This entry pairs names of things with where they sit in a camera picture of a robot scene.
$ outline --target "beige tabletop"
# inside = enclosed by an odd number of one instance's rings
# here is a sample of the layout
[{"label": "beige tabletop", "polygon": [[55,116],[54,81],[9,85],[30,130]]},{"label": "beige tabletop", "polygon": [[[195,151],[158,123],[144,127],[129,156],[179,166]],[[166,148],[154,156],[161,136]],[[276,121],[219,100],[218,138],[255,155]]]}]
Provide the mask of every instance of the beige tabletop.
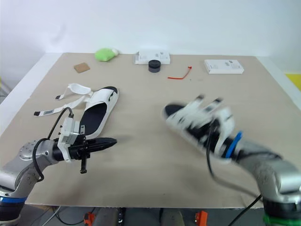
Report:
[{"label": "beige tabletop", "polygon": [[[242,75],[209,75],[205,59],[238,59]],[[236,130],[244,137],[270,147],[301,169],[301,112],[255,57],[171,56],[171,64],[159,73],[147,65],[133,64],[132,55],[97,62],[93,54],[63,54],[23,105],[0,137],[1,165],[19,148],[46,137],[57,114],[35,117],[34,111],[53,109],[78,98],[61,101],[68,83],[99,89],[115,86],[119,100],[101,133],[118,143],[91,154],[88,173],[81,175],[80,162],[60,162],[44,170],[45,180],[36,184],[27,203],[107,207],[243,207],[252,198],[216,184],[209,176],[206,158],[165,125],[165,105],[187,103],[205,94],[205,104],[223,97],[231,107]],[[90,70],[77,73],[73,66],[86,62]],[[183,76],[170,80],[168,76]],[[80,119],[83,107],[74,109]],[[234,164],[213,162],[217,175],[258,193],[255,180]]]}]

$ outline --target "green sponge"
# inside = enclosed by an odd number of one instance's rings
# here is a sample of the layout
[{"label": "green sponge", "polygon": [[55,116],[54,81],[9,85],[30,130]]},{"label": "green sponge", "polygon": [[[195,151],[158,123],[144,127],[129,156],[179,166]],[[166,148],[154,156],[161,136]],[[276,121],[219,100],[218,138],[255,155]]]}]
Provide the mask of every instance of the green sponge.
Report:
[{"label": "green sponge", "polygon": [[118,55],[118,50],[114,48],[102,48],[95,53],[95,59],[98,61],[109,61]]}]

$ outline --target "red wire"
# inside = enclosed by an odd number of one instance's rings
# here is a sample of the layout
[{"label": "red wire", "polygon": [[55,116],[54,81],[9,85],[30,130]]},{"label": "red wire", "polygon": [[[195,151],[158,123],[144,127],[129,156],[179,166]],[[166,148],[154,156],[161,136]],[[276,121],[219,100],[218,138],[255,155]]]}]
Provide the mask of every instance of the red wire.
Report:
[{"label": "red wire", "polygon": [[182,78],[177,78],[177,77],[167,77],[167,78],[168,79],[178,79],[178,80],[184,79],[189,74],[189,72],[191,71],[191,69],[192,69],[192,66],[189,66],[187,73]]}]

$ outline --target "black cap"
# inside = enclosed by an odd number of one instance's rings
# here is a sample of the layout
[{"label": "black cap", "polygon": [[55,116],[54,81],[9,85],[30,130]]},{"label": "black cap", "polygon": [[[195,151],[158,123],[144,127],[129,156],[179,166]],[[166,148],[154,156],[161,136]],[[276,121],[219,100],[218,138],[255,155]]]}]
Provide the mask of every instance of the black cap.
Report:
[{"label": "black cap", "polygon": [[149,61],[149,71],[156,73],[159,72],[161,68],[161,62],[158,60],[151,60]]}]

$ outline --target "green ring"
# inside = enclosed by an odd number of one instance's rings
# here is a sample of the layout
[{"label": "green ring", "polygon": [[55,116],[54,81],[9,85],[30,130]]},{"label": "green ring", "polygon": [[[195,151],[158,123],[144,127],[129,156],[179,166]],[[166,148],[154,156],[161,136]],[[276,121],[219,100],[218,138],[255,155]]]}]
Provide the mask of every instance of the green ring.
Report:
[{"label": "green ring", "polygon": [[263,216],[263,221],[268,225],[279,224],[285,226],[301,226],[301,220],[274,218],[269,217],[266,214]]}]

